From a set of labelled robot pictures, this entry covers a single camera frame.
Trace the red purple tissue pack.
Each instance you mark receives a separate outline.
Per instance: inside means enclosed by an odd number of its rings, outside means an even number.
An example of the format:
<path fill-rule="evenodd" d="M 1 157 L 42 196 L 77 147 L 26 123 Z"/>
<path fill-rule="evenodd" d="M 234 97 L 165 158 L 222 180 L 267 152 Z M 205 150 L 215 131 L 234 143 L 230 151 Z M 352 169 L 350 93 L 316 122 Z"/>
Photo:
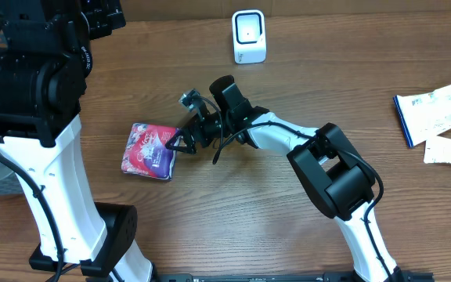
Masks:
<path fill-rule="evenodd" d="M 122 157 L 123 173 L 171 181 L 176 152 L 166 147 L 177 128 L 134 123 Z"/>

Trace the cream snack bag blue edges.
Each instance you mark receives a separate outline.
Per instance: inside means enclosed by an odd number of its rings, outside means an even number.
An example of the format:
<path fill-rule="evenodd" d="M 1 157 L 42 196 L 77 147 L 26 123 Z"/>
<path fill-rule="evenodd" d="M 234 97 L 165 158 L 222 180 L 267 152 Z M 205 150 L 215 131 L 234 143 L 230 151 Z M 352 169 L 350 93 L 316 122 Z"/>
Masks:
<path fill-rule="evenodd" d="M 393 103 L 409 148 L 451 129 L 451 84 L 423 94 L 397 95 Z"/>

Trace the white tube with gold cap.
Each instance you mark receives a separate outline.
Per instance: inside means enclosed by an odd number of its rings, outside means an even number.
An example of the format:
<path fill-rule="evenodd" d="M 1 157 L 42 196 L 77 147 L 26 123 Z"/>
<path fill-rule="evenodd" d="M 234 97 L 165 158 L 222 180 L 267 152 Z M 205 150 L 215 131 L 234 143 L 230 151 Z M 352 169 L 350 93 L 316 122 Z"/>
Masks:
<path fill-rule="evenodd" d="M 451 139 L 435 136 L 425 142 L 425 164 L 451 164 Z"/>

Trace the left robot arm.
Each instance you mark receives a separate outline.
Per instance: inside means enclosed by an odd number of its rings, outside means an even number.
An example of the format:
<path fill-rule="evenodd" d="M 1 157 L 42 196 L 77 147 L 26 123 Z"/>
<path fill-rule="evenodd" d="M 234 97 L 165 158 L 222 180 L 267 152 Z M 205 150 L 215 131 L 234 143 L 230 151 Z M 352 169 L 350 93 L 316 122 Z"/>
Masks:
<path fill-rule="evenodd" d="M 132 205 L 94 201 L 81 154 L 91 43 L 126 24 L 119 0 L 0 0 L 0 163 L 24 191 L 40 242 L 33 269 L 58 280 L 151 282 Z"/>

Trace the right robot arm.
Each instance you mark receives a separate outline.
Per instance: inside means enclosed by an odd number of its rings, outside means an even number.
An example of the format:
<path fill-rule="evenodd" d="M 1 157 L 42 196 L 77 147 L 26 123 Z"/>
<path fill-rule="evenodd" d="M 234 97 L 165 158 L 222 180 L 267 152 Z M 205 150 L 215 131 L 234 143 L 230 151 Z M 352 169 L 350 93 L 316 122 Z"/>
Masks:
<path fill-rule="evenodd" d="M 384 183 L 338 126 L 307 128 L 254 107 L 232 75 L 218 78 L 209 90 L 211 99 L 196 89 L 182 94 L 179 102 L 194 115 L 165 143 L 167 149 L 195 154 L 197 145 L 207 147 L 218 140 L 214 163 L 233 142 L 286 157 L 309 200 L 338 224 L 352 253 L 354 278 L 401 280 L 401 269 L 388 253 L 374 213 Z"/>

